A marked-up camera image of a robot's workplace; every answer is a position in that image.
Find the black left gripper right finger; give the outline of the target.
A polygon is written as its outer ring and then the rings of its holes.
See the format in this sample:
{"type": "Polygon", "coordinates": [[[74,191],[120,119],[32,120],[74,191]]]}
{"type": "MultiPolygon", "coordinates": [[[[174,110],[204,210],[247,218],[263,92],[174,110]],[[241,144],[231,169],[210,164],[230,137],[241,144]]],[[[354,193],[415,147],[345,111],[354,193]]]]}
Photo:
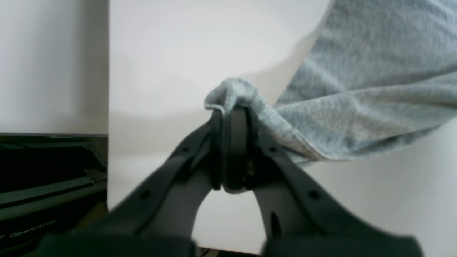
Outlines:
{"type": "Polygon", "coordinates": [[[251,109],[227,115],[227,192],[252,191],[263,257],[421,257],[415,238],[353,215],[287,156],[251,109]]]}

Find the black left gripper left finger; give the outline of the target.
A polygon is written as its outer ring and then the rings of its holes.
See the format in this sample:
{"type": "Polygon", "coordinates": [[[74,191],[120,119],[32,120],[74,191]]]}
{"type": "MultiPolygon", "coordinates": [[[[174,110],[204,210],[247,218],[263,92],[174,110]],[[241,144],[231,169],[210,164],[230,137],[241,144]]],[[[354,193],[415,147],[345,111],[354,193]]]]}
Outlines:
{"type": "Polygon", "coordinates": [[[39,257],[199,257],[191,239],[200,204],[221,187],[223,115],[188,135],[165,163],[87,229],[47,236],[39,257]]]}

